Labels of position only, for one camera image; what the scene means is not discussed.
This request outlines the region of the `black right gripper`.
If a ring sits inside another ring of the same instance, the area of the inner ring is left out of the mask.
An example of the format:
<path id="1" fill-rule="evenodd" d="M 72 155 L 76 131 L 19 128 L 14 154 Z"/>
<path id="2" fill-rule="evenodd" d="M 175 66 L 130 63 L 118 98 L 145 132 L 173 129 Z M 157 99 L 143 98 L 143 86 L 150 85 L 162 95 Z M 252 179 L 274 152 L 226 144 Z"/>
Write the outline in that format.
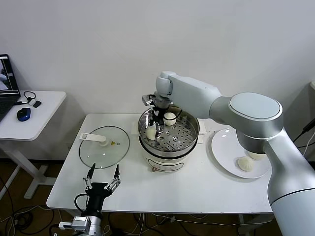
<path id="1" fill-rule="evenodd" d="M 156 127 L 155 138 L 157 139 L 164 131 L 164 115 L 168 109 L 162 109 L 156 106 L 152 107 L 152 116 L 150 117 L 150 126 Z"/>

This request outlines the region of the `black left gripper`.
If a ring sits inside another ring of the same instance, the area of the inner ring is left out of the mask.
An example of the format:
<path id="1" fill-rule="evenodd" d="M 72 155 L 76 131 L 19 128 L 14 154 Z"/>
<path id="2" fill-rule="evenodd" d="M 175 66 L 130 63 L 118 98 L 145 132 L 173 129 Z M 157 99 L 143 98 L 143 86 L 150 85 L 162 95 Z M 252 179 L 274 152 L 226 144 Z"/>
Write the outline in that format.
<path id="1" fill-rule="evenodd" d="M 101 213 L 105 198 L 112 195 L 121 183 L 119 164 L 116 165 L 114 177 L 110 183 L 91 182 L 96 163 L 88 170 L 86 177 L 83 177 L 86 194 L 88 195 L 88 203 L 86 213 Z"/>

